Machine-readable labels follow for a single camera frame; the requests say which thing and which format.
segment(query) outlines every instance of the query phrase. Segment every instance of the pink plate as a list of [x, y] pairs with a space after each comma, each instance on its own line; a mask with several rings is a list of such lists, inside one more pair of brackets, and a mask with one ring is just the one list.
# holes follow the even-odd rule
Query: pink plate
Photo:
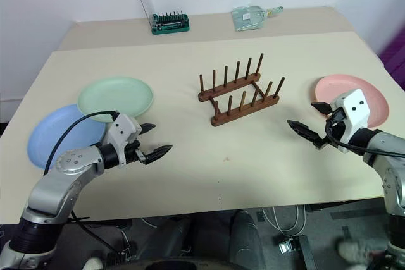
[[388, 118], [389, 107], [385, 97], [376, 87], [365, 80], [344, 74], [334, 74], [323, 77], [315, 87], [317, 101], [330, 103], [337, 96], [353, 90], [361, 89], [370, 107], [368, 126], [370, 128], [381, 125]]

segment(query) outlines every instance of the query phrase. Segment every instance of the blue plate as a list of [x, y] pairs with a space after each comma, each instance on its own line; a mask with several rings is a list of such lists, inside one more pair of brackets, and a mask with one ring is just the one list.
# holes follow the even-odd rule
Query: blue plate
[[[83, 114], [77, 109], [76, 104], [62, 107], [46, 116], [35, 127], [28, 140], [27, 152], [32, 163], [44, 169], [46, 161], [60, 136], [81, 117]], [[52, 159], [51, 168], [59, 155], [66, 150], [88, 147], [101, 141], [105, 130], [105, 123], [91, 119], [81, 121], [62, 141]]]

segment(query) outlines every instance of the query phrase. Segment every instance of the white table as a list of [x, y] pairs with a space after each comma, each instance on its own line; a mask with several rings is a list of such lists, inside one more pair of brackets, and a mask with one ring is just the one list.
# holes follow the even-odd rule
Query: white table
[[[280, 102], [212, 127], [212, 105], [197, 99], [199, 74], [208, 88], [212, 69], [218, 71], [219, 82], [226, 64], [232, 75], [241, 60], [243, 73], [248, 57], [253, 57], [254, 66], [261, 52], [265, 57], [258, 84], [265, 88], [269, 80], [286, 77]], [[317, 151], [286, 123], [302, 121], [323, 134], [325, 120], [311, 107], [311, 94], [317, 80], [333, 73], [352, 74], [376, 85], [390, 105], [390, 116], [380, 128], [405, 136], [404, 92], [350, 29], [54, 52], [0, 140], [0, 221], [17, 223], [42, 175], [26, 153], [35, 125], [55, 109], [75, 103], [86, 85], [114, 75], [140, 78], [154, 91], [150, 110], [137, 119], [158, 127], [139, 137], [142, 149], [164, 144], [173, 148], [148, 166], [133, 163], [107, 170], [83, 190], [75, 207], [78, 216], [136, 218], [381, 196], [380, 178], [359, 156], [333, 147]], [[234, 107], [242, 91], [232, 94]], [[246, 101], [252, 93], [249, 89]], [[227, 97], [217, 99], [221, 110]]]

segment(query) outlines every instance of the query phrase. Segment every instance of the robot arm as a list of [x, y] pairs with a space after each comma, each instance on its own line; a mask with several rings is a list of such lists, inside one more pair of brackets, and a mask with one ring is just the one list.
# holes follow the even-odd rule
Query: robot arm
[[387, 264], [394, 262], [405, 267], [405, 140], [381, 130], [367, 129], [370, 109], [360, 89], [338, 96], [331, 105], [315, 102], [312, 106], [328, 115], [325, 138], [298, 121], [288, 120], [288, 124], [317, 149], [330, 144], [343, 153], [357, 153], [378, 173], [390, 221], [391, 259]]
[[81, 190], [104, 170], [140, 161], [151, 163], [164, 156], [171, 145], [150, 154], [139, 150], [137, 136], [155, 125], [139, 125], [120, 114], [105, 136], [103, 145], [66, 151], [55, 167], [32, 190], [13, 238], [4, 245], [0, 269], [37, 269], [46, 265], [56, 250], [56, 241]]

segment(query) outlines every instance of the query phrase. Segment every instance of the black cable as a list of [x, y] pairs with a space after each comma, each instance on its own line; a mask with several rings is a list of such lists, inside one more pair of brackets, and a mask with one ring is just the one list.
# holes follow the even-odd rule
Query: black cable
[[345, 144], [343, 142], [340, 142], [332, 135], [332, 122], [331, 121], [327, 121], [326, 127], [325, 127], [325, 133], [326, 133], [327, 137], [330, 139], [330, 141], [332, 141], [336, 145], [339, 145], [343, 148], [347, 148], [347, 149], [362, 152], [362, 153], [370, 153], [370, 154], [376, 154], [376, 155], [385, 155], [385, 156], [405, 158], [405, 154], [403, 154], [403, 153], [368, 149], [368, 148], [358, 147], [357, 145], [350, 145], [350, 144]]
[[[90, 113], [88, 115], [85, 115], [81, 118], [79, 118], [77, 121], [75, 121], [74, 123], [72, 123], [70, 125], [69, 128], [67, 128], [67, 130], [64, 132], [64, 134], [62, 134], [62, 136], [59, 138], [59, 140], [56, 142], [55, 146], [52, 149], [51, 154], [48, 157], [48, 160], [46, 162], [45, 165], [45, 170], [44, 170], [44, 176], [48, 174], [49, 172], [49, 167], [51, 166], [51, 161], [52, 158], [54, 157], [56, 150], [58, 150], [60, 144], [62, 143], [62, 141], [65, 139], [65, 137], [69, 134], [69, 132], [75, 127], [77, 126], [81, 121], [95, 116], [95, 115], [101, 115], [101, 114], [110, 114], [112, 115], [112, 117], [114, 118], [115, 116], [118, 115], [118, 112], [116, 111], [100, 111], [100, 112], [94, 112], [94, 113]], [[79, 225], [79, 227], [81, 227], [81, 229], [83, 231], [85, 231], [88, 235], [90, 235], [92, 238], [94, 238], [95, 240], [101, 242], [104, 246], [106, 246], [107, 248], [109, 248], [111, 251], [115, 252], [116, 254], [119, 254], [119, 251], [115, 250], [113, 246], [111, 246], [108, 242], [106, 242], [105, 240], [103, 240], [100, 236], [96, 235], [94, 232], [92, 232], [91, 230], [89, 230], [86, 226], [84, 226], [84, 224], [79, 220], [79, 218], [76, 216], [76, 214], [74, 213], [74, 211], [72, 210], [72, 212], [70, 213], [73, 217], [73, 219], [75, 220], [75, 222]]]

